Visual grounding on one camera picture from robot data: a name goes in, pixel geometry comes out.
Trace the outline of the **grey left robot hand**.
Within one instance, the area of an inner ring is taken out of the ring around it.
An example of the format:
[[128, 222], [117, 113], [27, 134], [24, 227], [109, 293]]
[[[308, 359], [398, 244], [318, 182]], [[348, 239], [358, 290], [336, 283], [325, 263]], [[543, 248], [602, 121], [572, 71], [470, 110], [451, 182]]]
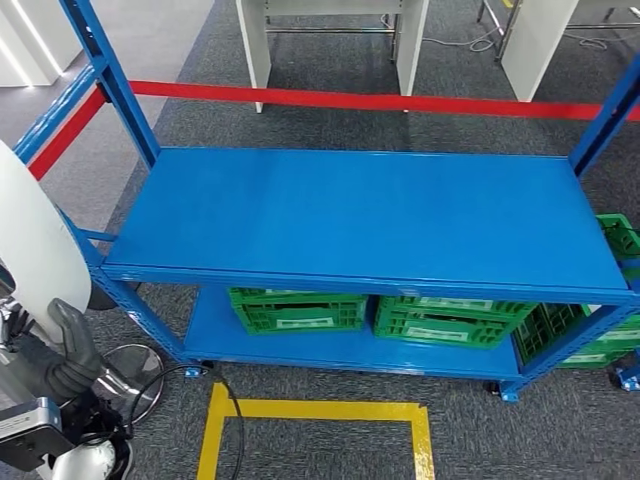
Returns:
[[2, 392], [17, 403], [48, 397], [61, 406], [97, 380], [100, 356], [83, 314], [57, 298], [48, 312], [61, 330], [61, 352], [35, 335], [35, 319], [17, 301], [1, 305]]

